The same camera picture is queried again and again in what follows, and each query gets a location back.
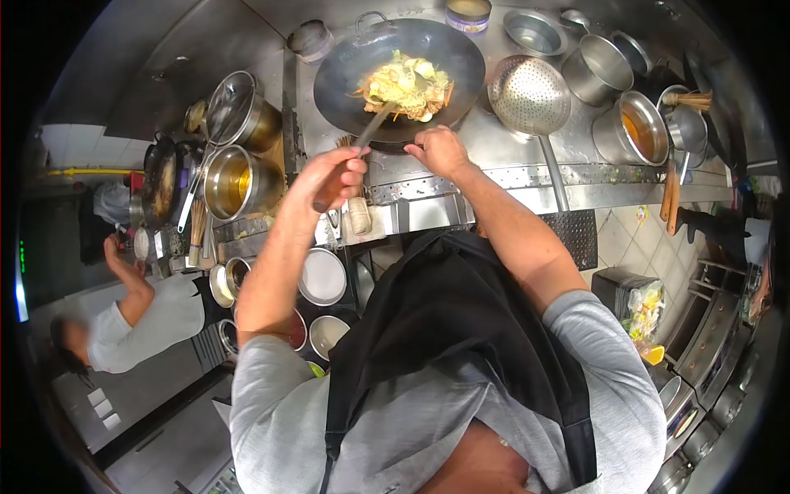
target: vegetables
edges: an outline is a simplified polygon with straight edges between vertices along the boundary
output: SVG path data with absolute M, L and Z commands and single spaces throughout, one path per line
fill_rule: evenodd
M 454 87 L 446 72 L 436 70 L 425 58 L 411 58 L 400 50 L 394 50 L 389 63 L 357 85 L 359 88 L 353 94 L 363 94 L 365 111 L 381 111 L 386 101 L 395 101 L 393 121 L 405 113 L 420 122 L 428 122 L 450 102 Z

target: black apron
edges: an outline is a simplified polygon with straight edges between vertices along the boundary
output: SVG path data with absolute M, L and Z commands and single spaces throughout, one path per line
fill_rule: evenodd
M 574 487 L 594 480 L 595 439 L 581 365 L 546 330 L 488 240 L 432 232 L 384 273 L 362 320 L 329 352 L 321 492 L 373 386 L 467 351 L 487 360 L 513 399 L 560 426 Z

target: person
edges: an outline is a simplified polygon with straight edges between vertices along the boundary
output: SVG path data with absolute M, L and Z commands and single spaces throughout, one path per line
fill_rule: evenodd
M 126 286 L 126 296 L 91 321 L 65 315 L 52 320 L 52 344 L 69 371 L 81 377 L 88 368 L 127 372 L 230 315 L 214 302 L 207 278 L 190 281 L 177 273 L 151 286 L 143 262 L 132 266 L 119 255 L 116 234 L 104 240 L 103 248 L 107 267 Z
M 771 222 L 758 218 L 722 218 L 712 214 L 678 208 L 677 230 L 687 225 L 688 243 L 694 243 L 697 231 L 717 243 L 730 259 L 740 265 L 755 264 L 762 268 L 760 285 L 751 296 L 749 316 L 762 311 L 762 301 L 770 292 L 769 238 Z
M 315 378 L 286 342 L 311 204 L 346 162 L 341 205 L 366 165 L 340 148 L 305 167 L 239 296 L 230 430 L 244 492 L 644 492 L 666 420 L 617 319 L 453 131 L 405 150 L 461 190 L 488 239 L 415 241 Z

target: red sauce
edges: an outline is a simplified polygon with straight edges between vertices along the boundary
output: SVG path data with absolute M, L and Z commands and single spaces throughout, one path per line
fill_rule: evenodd
M 288 343 L 291 344 L 291 348 L 298 350 L 304 345 L 306 338 L 307 328 L 304 326 L 304 322 L 302 322 L 302 318 L 299 314 L 294 311 L 293 314 L 291 314 L 291 332 L 288 334 Z

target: wire mesh strainer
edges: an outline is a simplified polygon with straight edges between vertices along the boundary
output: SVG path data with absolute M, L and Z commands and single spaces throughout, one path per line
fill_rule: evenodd
M 505 127 L 539 137 L 557 207 L 560 211 L 569 210 L 562 175 L 548 138 L 565 125 L 570 115 L 570 91 L 560 72 L 539 58 L 526 55 L 504 58 L 488 85 L 488 99 Z

